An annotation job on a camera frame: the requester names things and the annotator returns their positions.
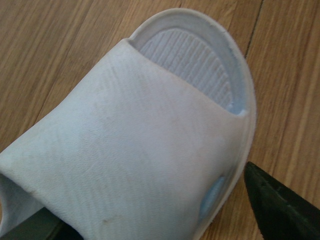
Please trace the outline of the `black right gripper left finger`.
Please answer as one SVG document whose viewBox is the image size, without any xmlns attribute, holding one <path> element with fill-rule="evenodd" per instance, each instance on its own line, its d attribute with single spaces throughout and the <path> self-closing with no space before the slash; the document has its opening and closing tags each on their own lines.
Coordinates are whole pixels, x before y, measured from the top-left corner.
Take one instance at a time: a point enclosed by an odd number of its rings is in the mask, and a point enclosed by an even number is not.
<svg viewBox="0 0 320 240">
<path fill-rule="evenodd" d="M 2 240 L 79 240 L 80 234 L 46 208 L 1 237 Z"/>
</svg>

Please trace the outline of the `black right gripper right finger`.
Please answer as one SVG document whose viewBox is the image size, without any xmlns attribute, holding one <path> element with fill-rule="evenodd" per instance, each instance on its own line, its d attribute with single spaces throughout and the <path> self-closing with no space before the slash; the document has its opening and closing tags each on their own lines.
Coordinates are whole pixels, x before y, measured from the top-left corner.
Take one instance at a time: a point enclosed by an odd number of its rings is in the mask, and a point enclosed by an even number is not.
<svg viewBox="0 0 320 240">
<path fill-rule="evenodd" d="M 320 210 L 252 162 L 244 182 L 265 240 L 318 240 Z"/>
</svg>

